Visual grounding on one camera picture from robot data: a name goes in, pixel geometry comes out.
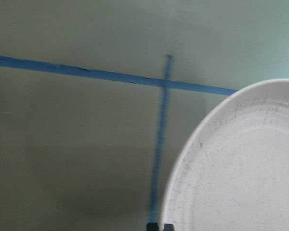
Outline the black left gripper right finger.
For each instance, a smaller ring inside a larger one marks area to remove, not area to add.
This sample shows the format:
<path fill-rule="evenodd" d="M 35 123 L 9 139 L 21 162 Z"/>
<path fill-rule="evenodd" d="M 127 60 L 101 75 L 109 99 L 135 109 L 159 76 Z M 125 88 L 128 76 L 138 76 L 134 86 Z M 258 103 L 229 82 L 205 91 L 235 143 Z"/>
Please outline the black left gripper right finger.
<path fill-rule="evenodd" d="M 174 225 L 165 223 L 163 231 L 175 231 Z"/>

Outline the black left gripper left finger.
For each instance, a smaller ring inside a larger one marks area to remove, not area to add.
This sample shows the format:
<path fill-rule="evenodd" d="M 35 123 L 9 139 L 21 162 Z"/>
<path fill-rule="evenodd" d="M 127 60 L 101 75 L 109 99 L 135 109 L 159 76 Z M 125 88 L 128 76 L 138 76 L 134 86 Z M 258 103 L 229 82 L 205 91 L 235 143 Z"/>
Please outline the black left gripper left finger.
<path fill-rule="evenodd" d="M 158 231 L 158 223 L 147 223 L 146 231 Z"/>

